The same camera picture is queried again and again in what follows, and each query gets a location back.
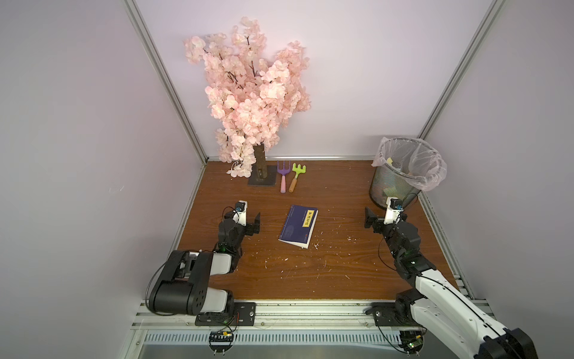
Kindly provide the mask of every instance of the tree base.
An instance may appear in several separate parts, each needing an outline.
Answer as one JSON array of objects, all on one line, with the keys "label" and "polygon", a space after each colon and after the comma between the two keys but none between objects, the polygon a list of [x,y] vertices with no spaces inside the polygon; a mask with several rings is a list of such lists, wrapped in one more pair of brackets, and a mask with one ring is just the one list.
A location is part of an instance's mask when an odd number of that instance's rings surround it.
[{"label": "tree base", "polygon": [[257,171],[257,165],[253,165],[253,170],[251,171],[251,176],[247,181],[248,186],[267,186],[274,187],[277,184],[277,166],[267,166],[267,177],[260,178],[259,171]]}]

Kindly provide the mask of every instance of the yellow label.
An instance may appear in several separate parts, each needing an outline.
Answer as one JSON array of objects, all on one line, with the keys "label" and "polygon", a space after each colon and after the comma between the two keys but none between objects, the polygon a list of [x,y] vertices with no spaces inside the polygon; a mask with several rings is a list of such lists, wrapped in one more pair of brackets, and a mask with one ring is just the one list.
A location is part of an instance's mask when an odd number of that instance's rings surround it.
[{"label": "yellow label", "polygon": [[313,219],[313,213],[315,211],[308,210],[307,215],[305,216],[305,220],[303,221],[303,227],[309,227],[311,225],[311,219]]}]

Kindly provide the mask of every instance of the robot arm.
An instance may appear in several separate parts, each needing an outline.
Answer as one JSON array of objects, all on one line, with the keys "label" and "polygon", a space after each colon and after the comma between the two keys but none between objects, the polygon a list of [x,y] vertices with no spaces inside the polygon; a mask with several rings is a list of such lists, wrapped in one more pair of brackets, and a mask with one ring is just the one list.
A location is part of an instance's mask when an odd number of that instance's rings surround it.
[{"label": "robot arm", "polygon": [[174,250],[149,295],[148,309],[156,314],[203,316],[208,322],[232,316],[233,294],[209,288],[210,276],[235,271],[244,236],[259,233],[260,215],[247,223],[247,202],[239,201],[219,224],[219,240],[212,252]]},{"label": "robot arm", "polygon": [[[387,200],[384,218],[365,208],[365,228],[383,237],[397,273],[413,289],[397,295],[395,316],[419,323],[463,359],[537,359],[532,340],[520,329],[509,330],[453,287],[420,253],[418,230],[406,222],[402,201]],[[415,353],[422,342],[404,343]]]}]

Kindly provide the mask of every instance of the tree trunk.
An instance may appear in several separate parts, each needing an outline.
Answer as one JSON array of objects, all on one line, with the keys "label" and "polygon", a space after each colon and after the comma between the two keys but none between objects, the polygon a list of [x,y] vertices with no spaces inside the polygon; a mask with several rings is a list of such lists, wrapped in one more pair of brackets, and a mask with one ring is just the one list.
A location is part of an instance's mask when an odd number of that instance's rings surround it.
[{"label": "tree trunk", "polygon": [[263,144],[253,146],[255,150],[255,164],[257,166],[257,176],[261,179],[267,178],[267,162],[265,161],[265,146]]}]

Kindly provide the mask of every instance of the ventilation grille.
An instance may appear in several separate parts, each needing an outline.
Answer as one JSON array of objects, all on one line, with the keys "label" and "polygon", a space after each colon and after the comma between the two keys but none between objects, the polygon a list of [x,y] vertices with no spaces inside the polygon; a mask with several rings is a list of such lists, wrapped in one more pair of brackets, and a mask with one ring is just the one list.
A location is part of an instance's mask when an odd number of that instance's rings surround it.
[{"label": "ventilation grille", "polygon": [[[387,345],[378,330],[266,330],[267,333],[236,333],[233,344],[241,345]],[[145,344],[205,345],[210,331],[190,333],[189,330],[149,330]],[[383,330],[393,344],[400,343],[398,330]]]}]

